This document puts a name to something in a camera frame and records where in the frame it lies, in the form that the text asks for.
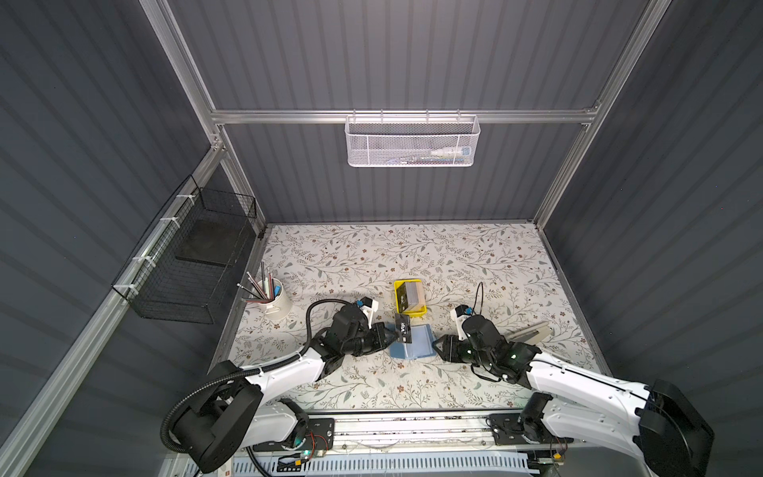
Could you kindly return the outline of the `blue leather card holder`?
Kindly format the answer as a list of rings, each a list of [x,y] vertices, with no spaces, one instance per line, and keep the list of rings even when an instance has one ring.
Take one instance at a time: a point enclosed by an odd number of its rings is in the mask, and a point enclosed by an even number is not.
[[[434,341],[434,334],[429,324],[413,326],[411,328],[411,343],[397,341],[391,344],[389,355],[398,360],[431,358],[436,355],[433,348]]]

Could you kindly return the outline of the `black VIP credit card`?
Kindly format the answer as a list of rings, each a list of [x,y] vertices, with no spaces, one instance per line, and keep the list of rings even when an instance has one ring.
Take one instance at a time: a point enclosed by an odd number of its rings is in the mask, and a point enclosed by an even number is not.
[[[395,316],[395,330],[397,330],[399,342],[412,343],[411,318],[407,314],[398,313]]]

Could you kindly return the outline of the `yellow plastic card tray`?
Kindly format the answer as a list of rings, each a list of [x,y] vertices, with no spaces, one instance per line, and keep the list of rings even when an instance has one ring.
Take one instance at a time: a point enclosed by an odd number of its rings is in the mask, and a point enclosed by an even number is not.
[[[420,279],[396,280],[393,283],[395,311],[413,318],[427,314],[423,282]]]

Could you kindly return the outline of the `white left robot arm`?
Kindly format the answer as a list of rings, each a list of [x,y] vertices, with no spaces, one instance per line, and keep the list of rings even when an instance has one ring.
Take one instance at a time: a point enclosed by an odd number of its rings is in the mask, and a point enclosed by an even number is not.
[[[206,382],[165,415],[162,444],[189,455],[203,473],[218,470],[244,447],[268,441],[300,445],[309,419],[286,393],[330,376],[348,356],[385,351],[401,337],[397,326],[375,321],[377,301],[333,302],[339,308],[330,325],[315,331],[307,320],[305,343],[294,354],[265,365],[218,363]]]

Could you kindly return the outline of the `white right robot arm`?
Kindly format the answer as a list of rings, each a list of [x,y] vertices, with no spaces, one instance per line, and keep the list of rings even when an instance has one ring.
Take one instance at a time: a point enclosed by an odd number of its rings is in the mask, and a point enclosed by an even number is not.
[[[532,395],[516,417],[494,423],[500,440],[585,441],[628,455],[656,476],[707,474],[715,433],[674,384],[618,380],[572,365],[542,348],[510,341],[468,306],[455,310],[457,334],[433,341],[447,363]]]

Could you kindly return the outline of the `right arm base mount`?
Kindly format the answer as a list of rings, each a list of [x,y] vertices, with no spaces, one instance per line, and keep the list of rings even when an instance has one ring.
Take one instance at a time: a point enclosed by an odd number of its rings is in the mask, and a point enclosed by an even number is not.
[[[486,423],[492,432],[496,445],[519,444],[559,444],[566,449],[574,442],[570,437],[558,437],[537,419],[523,417],[521,413],[490,413]]]

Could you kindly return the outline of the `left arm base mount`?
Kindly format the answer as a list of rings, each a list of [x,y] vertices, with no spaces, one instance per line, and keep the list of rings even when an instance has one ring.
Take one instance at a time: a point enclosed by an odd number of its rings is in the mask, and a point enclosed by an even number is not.
[[[268,441],[254,445],[257,452],[296,452],[331,450],[334,446],[336,421],[328,417],[309,417],[298,423],[285,441]]]

